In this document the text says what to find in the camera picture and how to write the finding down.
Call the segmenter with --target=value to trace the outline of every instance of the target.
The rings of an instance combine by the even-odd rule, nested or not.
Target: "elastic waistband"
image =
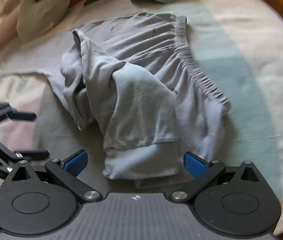
[[[203,93],[205,98],[217,100],[219,103],[223,104],[226,108],[226,111],[228,111],[230,108],[229,99],[224,95],[220,88],[215,85],[214,82],[211,81],[207,77],[207,75],[197,66],[197,63],[193,59],[186,38],[187,18],[184,16],[177,17],[176,23],[176,51],[184,61],[184,67],[187,69],[189,76],[195,80],[198,89]]]

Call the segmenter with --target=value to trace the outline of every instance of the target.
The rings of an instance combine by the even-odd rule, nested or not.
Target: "bed sheet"
[[[232,104],[223,120],[226,139],[216,159],[227,165],[253,161],[283,207],[283,19],[262,0],[178,0],[172,4],[102,0],[86,7],[80,3],[46,36],[24,45],[13,41],[0,55],[0,64],[12,50],[22,54],[72,26],[139,12],[187,17],[187,39],[195,60]],[[37,123],[25,125],[24,132],[12,122],[0,124],[0,140],[9,148],[20,148],[18,144],[47,148],[58,158],[85,148],[90,159],[80,179],[102,193],[136,190],[132,182],[109,181],[102,176],[105,153],[98,126],[80,132],[45,80],[0,79],[0,99],[39,115]],[[20,140],[25,134],[28,137]],[[275,233],[282,231],[283,213]]]

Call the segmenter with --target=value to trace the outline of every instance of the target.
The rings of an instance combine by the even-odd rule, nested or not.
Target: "blue textured pad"
[[[184,167],[193,178],[197,178],[199,175],[207,171],[207,166],[192,157],[189,153],[184,154]]]
[[[65,163],[64,170],[70,173],[71,175],[77,177],[79,173],[86,168],[88,164],[88,154],[86,151],[80,153],[75,158]]]

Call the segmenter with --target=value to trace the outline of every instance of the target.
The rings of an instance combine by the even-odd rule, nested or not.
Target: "gray ribbed panel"
[[[185,204],[163,194],[109,193],[102,202],[85,204],[78,216],[61,230],[32,240],[226,240],[200,224]],[[0,240],[25,238],[0,234]],[[271,235],[259,240],[274,240]]]

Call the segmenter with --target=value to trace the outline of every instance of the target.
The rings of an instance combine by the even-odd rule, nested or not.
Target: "bed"
[[[263,0],[178,0],[171,4],[101,0],[85,7],[80,2],[44,37],[28,44],[17,38],[11,41],[0,53],[0,70],[14,53],[27,54],[63,30],[140,12],[187,17],[187,40],[195,60],[232,105],[223,120],[226,139],[215,158],[227,165],[253,161],[283,208],[283,18]],[[136,191],[131,181],[103,177],[105,153],[98,125],[79,131],[45,78],[0,78],[0,101],[39,117],[36,123],[1,123],[0,141],[8,148],[45,148],[59,159],[84,148],[89,165],[79,175],[81,180],[103,194]],[[283,212],[275,233],[281,232]]]

